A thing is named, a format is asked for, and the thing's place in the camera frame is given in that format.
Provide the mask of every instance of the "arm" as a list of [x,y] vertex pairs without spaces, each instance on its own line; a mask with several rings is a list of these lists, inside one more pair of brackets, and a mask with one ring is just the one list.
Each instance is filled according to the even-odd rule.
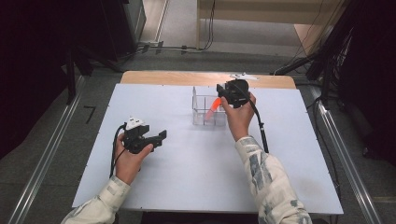
[[265,153],[256,140],[248,136],[248,126],[254,115],[249,103],[233,109],[221,99],[227,114],[235,148],[245,166],[245,172],[259,209],[259,223],[312,223],[298,200],[280,161]]
[[143,159],[152,150],[152,144],[150,144],[139,154],[125,152],[122,138],[123,133],[117,138],[116,158],[119,155],[120,157],[116,163],[116,175],[111,176],[98,195],[71,211],[62,224],[114,222],[115,214],[125,201]]

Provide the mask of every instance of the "patterned sleeve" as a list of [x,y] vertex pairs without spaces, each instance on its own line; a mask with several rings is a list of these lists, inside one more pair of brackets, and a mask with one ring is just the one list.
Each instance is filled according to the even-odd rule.
[[131,187],[112,176],[102,191],[71,211],[62,224],[113,223]]
[[250,136],[239,139],[235,148],[245,166],[250,192],[259,209],[260,224],[312,223],[275,156],[265,153]]

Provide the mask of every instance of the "wire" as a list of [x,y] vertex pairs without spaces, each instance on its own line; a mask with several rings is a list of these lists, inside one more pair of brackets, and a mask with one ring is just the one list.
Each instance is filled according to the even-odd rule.
[[116,131],[116,134],[114,135],[114,141],[113,141],[113,152],[111,154],[111,163],[110,163],[110,176],[109,178],[111,178],[111,176],[113,176],[113,172],[114,172],[114,167],[116,166],[116,162],[119,159],[120,155],[125,151],[125,149],[120,153],[120,155],[114,160],[114,158],[116,157],[116,146],[117,146],[117,138],[119,136],[119,132],[121,129],[124,129],[126,127],[126,123],[122,124]]
[[257,109],[256,105],[254,105],[254,103],[250,100],[250,97],[247,96],[238,86],[236,86],[235,84],[233,84],[233,86],[235,86],[250,102],[250,105],[254,111],[254,113],[256,114],[257,120],[259,122],[259,127],[260,127],[260,133],[262,134],[262,146],[264,148],[264,152],[269,153],[268,150],[268,144],[267,144],[267,138],[265,136],[265,131],[264,131],[264,123],[262,122],[261,118],[260,118],[260,114],[259,114],[259,110]]
[[338,88],[339,86],[341,66],[343,65],[347,53],[349,52],[349,47],[352,40],[352,31],[353,27],[349,30],[349,33],[344,38],[341,47],[334,50],[334,52],[338,52],[338,54],[334,53],[332,56],[331,83],[335,88]]
[[[304,69],[305,69],[305,72],[307,72],[307,71],[308,71],[308,68],[306,68],[305,66],[306,66],[306,63],[303,64],[303,67],[304,67]],[[303,73],[304,73],[304,72],[298,71],[297,69],[298,69],[298,68],[294,69],[294,72],[296,72],[297,74],[303,74]]]
[[296,86],[314,86],[314,87],[321,87],[320,84],[317,83],[296,83]]
[[303,67],[305,68],[306,71],[308,71],[309,66],[311,66],[311,64],[312,64],[312,63],[310,63],[310,64],[305,63],[305,64],[303,65]]
[[[335,169],[335,162],[334,162],[334,159],[332,157],[332,153],[330,152],[329,147],[327,146],[327,143],[326,143],[326,141],[325,141],[325,139],[323,137],[323,134],[321,133],[320,128],[318,127],[317,115],[318,115],[318,107],[319,107],[320,99],[321,99],[321,96],[319,96],[317,99],[315,99],[314,103],[312,104],[312,105],[314,105],[312,111],[313,111],[313,117],[314,117],[314,123],[315,123],[315,134],[316,134],[317,138],[318,138],[318,135],[320,136],[320,139],[321,139],[323,145],[325,146],[326,151],[327,151],[327,153],[329,155],[330,161],[332,163],[332,169],[333,169],[333,172],[334,172],[334,179],[335,180],[333,182],[335,184],[335,190],[337,192],[338,199],[341,201],[341,188],[340,188],[340,184],[339,184],[340,182],[339,182],[338,173],[337,173],[337,170]],[[336,223],[338,223],[338,216],[335,216],[335,224]]]
[[140,45],[139,47],[145,47],[145,46],[147,46],[149,49],[197,49],[195,47],[186,47],[186,48],[181,48],[181,47],[158,47],[158,46],[150,46],[149,44]]
[[214,38],[213,19],[215,17],[215,7],[216,7],[216,0],[213,0],[213,5],[212,5],[212,9],[210,12],[210,19],[209,19],[209,38],[207,39],[203,50],[209,49],[213,44],[213,38]]
[[202,53],[202,52],[204,52],[201,49],[182,49],[182,48],[165,49],[165,50],[178,50],[178,51],[184,51],[184,52],[187,52],[187,53]]
[[[310,44],[309,46],[305,47],[301,52],[299,52],[299,51],[300,51],[300,48],[303,46],[303,43],[304,43],[304,41],[306,40],[306,38],[307,38],[307,36],[308,36],[309,30],[310,30],[311,27],[314,25],[316,19],[318,18],[319,14],[320,14],[320,11],[321,11],[321,8],[322,8],[322,5],[323,5],[323,1],[324,1],[324,0],[322,0],[322,2],[321,2],[321,4],[320,4],[320,8],[319,8],[318,15],[314,18],[314,21],[312,22],[312,24],[311,24],[310,27],[308,28],[308,31],[306,32],[306,36],[305,36],[305,38],[303,39],[303,41],[301,42],[300,47],[297,49],[297,52],[295,53],[295,55],[294,55],[286,64],[284,64],[282,67],[277,68],[277,69],[275,70],[275,72],[273,73],[273,76],[275,76],[275,75],[276,75],[276,72],[279,71],[280,69],[289,66],[289,65],[290,65],[290,62],[292,62],[298,55],[302,54],[302,53],[305,52],[307,49],[309,49],[309,48],[311,48],[312,46],[314,46],[315,44],[317,44],[318,41],[321,42],[322,38],[323,38],[324,36],[326,36],[326,35],[330,32],[330,29],[328,29],[328,30],[326,31],[326,33],[324,33],[324,34],[323,34],[323,31],[322,31],[321,35],[319,36],[319,38],[317,38],[317,40],[315,40],[312,44]],[[340,4],[341,4],[341,1],[338,2],[336,8],[338,8],[338,7],[340,6]],[[332,12],[332,15],[331,15],[330,18],[327,20],[327,22],[326,22],[326,24],[325,24],[325,27],[327,27],[327,26],[329,25],[330,21],[332,20],[332,17],[333,17],[334,14],[335,14],[335,11],[336,11],[336,10],[334,10],[334,11]]]
[[324,0],[322,0],[322,1],[320,2],[320,7],[319,7],[318,15],[314,18],[314,20],[312,21],[312,24],[309,26],[308,31],[306,32],[305,38],[303,39],[303,41],[301,41],[301,44],[300,44],[300,46],[297,48],[297,51],[296,51],[296,53],[294,54],[294,56],[293,56],[283,67],[280,67],[280,68],[276,69],[275,72],[274,72],[274,75],[276,74],[276,72],[277,72],[278,70],[280,70],[280,69],[282,69],[282,68],[288,66],[292,61],[294,61],[294,59],[297,57],[297,55],[300,55],[300,54],[301,54],[302,52],[304,52],[306,49],[308,49],[309,47],[311,47],[312,45],[314,45],[314,44],[310,45],[309,47],[305,48],[303,51],[301,51],[301,52],[299,53],[300,48],[303,46],[304,41],[305,41],[306,38],[308,37],[309,31],[311,30],[312,26],[314,25],[315,21],[317,20],[318,16],[320,15],[320,12],[321,12],[321,9],[322,9],[322,6],[323,6],[323,2],[324,2]]

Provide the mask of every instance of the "gray floor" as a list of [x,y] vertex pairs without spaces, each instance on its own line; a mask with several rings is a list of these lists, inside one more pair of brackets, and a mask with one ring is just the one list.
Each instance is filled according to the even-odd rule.
[[[295,37],[295,34],[289,34],[290,38]],[[181,46],[188,43],[180,42],[178,44]],[[231,52],[181,54],[175,50],[163,50],[160,54],[156,54],[155,51],[150,50],[144,54],[136,54],[121,67],[135,71],[179,70],[267,74],[288,63],[293,56],[275,56],[274,51],[268,55],[235,53],[232,50]],[[304,73],[305,70],[302,67],[297,71]],[[304,76],[297,72],[293,72],[291,75],[298,84],[307,82]],[[82,90],[76,111],[70,120],[24,223],[59,223],[71,210],[78,181],[90,156],[111,93],[115,84],[120,82],[121,74],[114,73],[107,68],[95,67],[92,76],[85,78],[86,86]],[[298,88],[302,93],[305,104],[310,105],[314,100],[310,90],[311,87],[300,85]],[[37,122],[25,141],[0,160],[0,223],[7,223],[21,195],[21,190],[40,160],[52,132],[64,112],[66,98],[67,92],[64,91]],[[84,105],[96,106],[88,124],[86,124],[86,121],[91,110],[84,108]],[[364,144],[354,129],[349,116],[339,110],[336,101],[331,101],[331,110],[348,151],[356,163],[367,189],[375,199],[375,207],[382,217],[383,223],[395,223],[396,168],[384,161],[364,159],[361,155]],[[311,120],[313,120],[312,110],[310,109],[308,112]],[[339,175],[342,193],[341,203],[345,214],[339,217],[338,223],[366,223],[355,193],[350,187],[345,171],[334,152],[332,141],[321,119],[319,119],[319,128],[325,135],[325,141],[329,146],[336,172]],[[319,143],[329,171],[334,177],[329,154],[323,142],[319,141]],[[120,218],[120,223],[140,223],[141,213],[121,211]]]
[[[146,3],[150,11],[163,8],[160,2]],[[165,47],[196,47],[196,8],[196,1],[169,0],[158,38],[145,35],[143,41],[163,41]],[[208,39],[208,26],[209,20],[201,20],[201,48]],[[214,20],[213,27],[214,40],[208,51],[293,57],[300,47],[293,24]]]

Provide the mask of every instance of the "floor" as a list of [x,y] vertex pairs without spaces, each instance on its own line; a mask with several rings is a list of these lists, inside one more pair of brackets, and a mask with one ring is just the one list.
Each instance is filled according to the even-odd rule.
[[[142,34],[142,42],[155,44],[163,41],[163,45],[167,47],[195,46],[195,23],[192,13],[195,1],[145,0],[144,2],[148,16],[146,27],[148,29]],[[154,18],[155,22],[149,25],[151,18]],[[122,68],[268,74],[292,62],[298,52],[300,43],[291,27],[289,24],[280,26],[272,23],[236,24],[215,21],[215,41],[207,52],[181,54],[176,50],[163,50],[160,54],[156,54],[155,51],[149,51],[136,54],[126,61]],[[311,105],[315,99],[312,94],[315,87],[312,87],[310,85],[312,83],[304,78],[305,71],[306,69],[301,67],[289,75],[298,84],[297,87],[305,104]],[[80,78],[79,101],[74,107],[73,116],[67,121],[68,125],[64,129],[63,138],[59,139],[56,151],[50,158],[52,163],[46,170],[36,194],[33,195],[33,202],[28,204],[30,209],[22,216],[23,223],[60,223],[71,210],[78,181],[90,156],[107,103],[115,84],[120,82],[121,76],[120,73],[96,66],[91,77]],[[45,154],[48,143],[53,141],[51,137],[59,120],[70,108],[64,104],[66,99],[67,91],[64,91],[37,122],[25,141],[0,160],[0,223],[7,223],[11,217],[25,185],[35,172],[42,155]],[[96,109],[88,121],[92,112],[90,106],[95,106]],[[374,201],[382,223],[395,223],[396,168],[385,161],[363,158],[361,150],[364,144],[354,129],[351,119],[342,111],[338,101],[331,101],[330,107],[338,131],[344,138],[349,154]],[[312,109],[308,109],[308,113],[315,126]],[[321,119],[318,120],[318,127],[324,135],[324,142],[319,139],[319,144],[329,172],[334,179],[335,174],[338,175],[341,188],[341,203],[345,214],[338,218],[338,223],[370,223],[366,221],[361,211],[345,168],[334,150],[331,136],[327,133],[326,126]],[[120,223],[140,223],[141,217],[141,212],[120,211]],[[323,215],[313,215],[313,217],[324,217],[329,222],[331,220]]]

